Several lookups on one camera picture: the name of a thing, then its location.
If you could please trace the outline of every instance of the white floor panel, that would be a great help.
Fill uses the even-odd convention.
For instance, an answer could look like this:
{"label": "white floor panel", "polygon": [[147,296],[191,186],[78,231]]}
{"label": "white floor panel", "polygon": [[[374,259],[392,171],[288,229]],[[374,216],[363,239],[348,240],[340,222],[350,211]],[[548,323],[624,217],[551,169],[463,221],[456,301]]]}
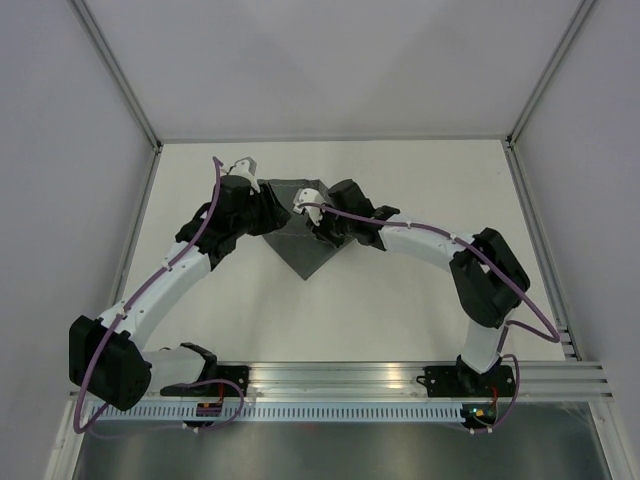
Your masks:
{"label": "white floor panel", "polygon": [[[457,232],[499,230],[551,315],[500,142],[369,141],[165,145],[126,286],[160,263],[214,184],[216,155],[258,162],[259,178],[353,178],[375,206]],[[525,306],[514,318],[539,324]],[[197,343],[224,361],[453,360],[468,320],[450,275],[412,258],[351,244],[306,282],[261,238],[235,252],[175,306],[147,349]],[[514,331],[505,352],[563,360],[560,345]]]}

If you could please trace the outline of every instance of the white wall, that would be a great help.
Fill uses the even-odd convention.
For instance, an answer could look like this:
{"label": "white wall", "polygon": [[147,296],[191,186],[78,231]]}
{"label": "white wall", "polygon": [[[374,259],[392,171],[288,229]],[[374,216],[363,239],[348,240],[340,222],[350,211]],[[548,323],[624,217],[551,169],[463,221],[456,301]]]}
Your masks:
{"label": "white wall", "polygon": [[582,353],[640,452],[640,2],[603,1],[519,142]]}
{"label": "white wall", "polygon": [[578,0],[89,0],[158,135],[504,135]]}
{"label": "white wall", "polygon": [[62,0],[0,15],[0,476],[41,478],[68,328],[105,307],[151,149]]}

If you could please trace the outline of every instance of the enclosure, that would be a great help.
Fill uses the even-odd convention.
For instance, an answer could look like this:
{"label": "enclosure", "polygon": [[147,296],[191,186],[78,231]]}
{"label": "enclosure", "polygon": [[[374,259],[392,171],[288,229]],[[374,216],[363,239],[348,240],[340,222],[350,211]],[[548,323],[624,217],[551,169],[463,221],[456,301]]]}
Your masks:
{"label": "enclosure", "polygon": [[[6,478],[636,478],[637,2],[5,10]],[[310,181],[353,179],[412,221],[498,230],[560,338],[509,331],[509,418],[490,435],[454,431],[486,399],[433,398],[417,381],[465,348],[450,272],[354,241],[303,279],[245,236],[145,347],[193,342],[248,367],[239,421],[172,431],[208,400],[150,391],[76,435],[69,327],[168,261],[211,199],[214,156],[227,173],[253,158],[289,210]],[[270,235],[316,241],[292,232]],[[524,304],[509,319],[540,325]],[[83,419],[101,403],[88,397]],[[219,419],[236,408],[226,398]]]}

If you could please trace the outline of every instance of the purple cable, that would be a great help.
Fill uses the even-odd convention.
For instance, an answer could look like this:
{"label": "purple cable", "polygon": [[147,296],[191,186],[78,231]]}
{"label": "purple cable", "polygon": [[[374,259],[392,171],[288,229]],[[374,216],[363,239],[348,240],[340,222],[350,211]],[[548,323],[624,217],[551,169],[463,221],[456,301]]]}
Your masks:
{"label": "purple cable", "polygon": [[[191,249],[191,247],[193,247],[193,245],[198,241],[198,239],[202,235],[202,232],[204,232],[204,230],[207,228],[207,225],[209,224],[209,220],[211,220],[211,215],[213,214],[213,211],[215,210],[216,205],[218,203],[218,197],[220,196],[220,167],[221,167],[221,165],[222,165],[222,162],[220,160],[218,160],[216,157],[213,157],[213,166],[215,167],[215,170],[216,170],[216,184],[215,184],[214,189],[213,189],[213,198],[211,199],[211,205],[209,206],[209,210],[207,211],[207,216],[204,219],[204,221],[202,222],[202,225],[200,225],[200,228],[198,229],[198,231],[194,235],[193,239],[191,239],[191,241],[189,242],[189,244],[187,246],[185,246],[180,251],[180,253],[178,253],[175,257],[173,257],[169,261],[169,267],[172,267],[173,265],[175,265],[189,251],[189,249]],[[124,307],[123,307],[123,310],[124,310],[125,314],[126,314],[126,312],[131,310],[131,308],[133,307],[133,304],[166,271],[167,271],[167,269],[165,267],[161,267],[156,273],[154,273],[151,277],[149,277],[149,279],[146,282],[144,282],[140,286],[140,288],[138,288],[138,290],[136,290],[136,292],[133,295],[131,295],[131,297],[124,304]],[[84,399],[87,396],[87,391],[88,391],[88,388],[89,388],[89,382],[91,381],[91,376],[93,375],[93,371],[96,368],[96,364],[98,363],[98,359],[100,358],[100,355],[104,351],[104,348],[107,345],[107,342],[109,341],[109,339],[111,338],[111,335],[113,335],[113,332],[115,331],[115,329],[118,327],[120,322],[122,320],[124,320],[125,318],[126,318],[126,316],[123,317],[120,314],[116,315],[116,317],[113,319],[113,322],[111,323],[111,326],[109,326],[107,332],[104,334],[104,336],[100,340],[100,343],[98,344],[98,347],[93,352],[93,356],[91,357],[91,360],[89,361],[89,365],[87,366],[87,370],[85,371],[84,377],[82,379],[82,385],[80,386],[80,391],[78,392],[78,400],[76,401],[76,406],[75,406],[75,410],[74,410],[74,413],[73,413],[73,430],[78,434],[86,432],[87,429],[89,427],[91,427],[91,425],[93,425],[93,423],[98,419],[98,417],[100,417],[100,415],[102,415],[102,413],[108,407],[108,405],[105,403],[104,405],[102,405],[98,409],[98,411],[93,415],[93,417],[91,417],[87,421],[87,423],[84,426],[80,425],[80,420],[81,420],[81,417],[82,417],[82,408],[84,406]]]}
{"label": "purple cable", "polygon": [[[229,417],[227,420],[225,420],[222,423],[219,424],[215,424],[215,425],[211,425],[209,427],[199,427],[198,428],[198,432],[199,431],[211,431],[211,430],[220,430],[221,428],[224,428],[226,426],[228,426],[231,422],[233,422],[236,418],[238,418],[240,416],[240,413],[242,412],[242,409],[244,408],[244,402],[245,402],[245,398],[244,398],[244,394],[242,393],[242,389],[234,382],[231,382],[229,380],[225,380],[223,378],[215,378],[215,379],[211,379],[211,380],[203,380],[202,382],[197,382],[197,383],[179,383],[177,385],[173,385],[174,387],[199,387],[202,385],[211,385],[211,384],[224,384],[224,385],[229,385],[231,388],[233,388],[236,392],[238,392],[238,396],[240,398],[240,405],[238,405],[238,408],[236,409],[236,411],[234,412],[234,414]],[[202,419],[203,422],[207,422],[207,421],[211,421],[209,419],[203,418]],[[161,431],[161,430],[191,430],[193,431],[194,429],[191,427],[183,427],[182,423],[173,423],[170,425],[158,425],[157,427],[151,427],[151,428],[145,428],[144,430],[140,430],[137,432],[129,432],[129,433],[123,433],[123,434],[118,434],[118,435],[104,435],[102,433],[98,433],[96,432],[94,429],[89,429],[89,433],[91,435],[93,435],[94,437],[100,439],[100,440],[119,440],[122,438],[128,438],[131,437],[133,435],[139,435],[141,433],[150,433],[150,432],[157,432],[157,431]]]}
{"label": "purple cable", "polygon": [[521,322],[517,322],[515,320],[511,320],[510,322],[507,322],[507,325],[515,325],[521,328],[524,328],[525,330],[534,333],[535,335],[549,341],[552,343],[559,343],[560,342],[560,334],[558,333],[558,331],[555,329],[555,327],[553,326],[553,324],[549,321],[549,319],[545,316],[544,313],[542,313],[542,310],[540,310],[538,308],[538,306],[533,303],[533,301],[527,296],[526,293],[524,293],[524,291],[522,291],[522,289],[520,287],[518,287],[518,285],[516,285],[513,280],[511,280],[509,277],[507,277],[504,273],[502,273],[502,270],[500,270],[491,260],[489,260],[489,258],[482,253],[480,250],[478,250],[476,247],[474,247],[473,245],[471,245],[470,243],[465,242],[464,240],[462,240],[461,238],[457,237],[457,236],[453,236],[450,232],[447,232],[446,230],[443,230],[441,228],[438,227],[434,227],[432,225],[427,225],[426,223],[410,223],[410,227],[406,222],[389,222],[389,221],[385,221],[385,220],[377,220],[375,218],[367,218],[367,217],[362,217],[360,215],[354,215],[352,213],[347,213],[347,212],[343,212],[341,210],[337,210],[333,207],[329,207],[327,205],[321,205],[319,203],[301,203],[299,205],[299,207],[315,207],[315,208],[319,208],[321,210],[327,211],[329,213],[333,213],[334,215],[338,215],[340,217],[345,217],[345,218],[350,218],[351,220],[356,220],[359,222],[365,222],[365,223],[371,223],[373,225],[382,225],[382,226],[386,226],[386,227],[403,227],[403,228],[419,228],[421,230],[427,230],[429,232],[433,232],[436,233],[442,237],[445,237],[447,239],[452,239],[454,242],[456,242],[459,245],[462,245],[463,247],[465,247],[467,250],[469,250],[471,253],[473,253],[476,257],[478,257],[487,267],[489,267],[489,269],[495,273],[497,275],[497,277],[502,280],[511,290],[513,290],[513,292],[518,296],[518,298],[520,298],[520,300],[522,300],[524,303],[527,304],[527,306],[531,309],[531,311],[540,319],[540,321],[544,324],[544,326],[547,328],[547,330],[549,331],[550,335],[547,335],[545,333],[540,332],[539,330],[536,330],[533,327],[529,327],[529,325],[526,325],[524,323]]}

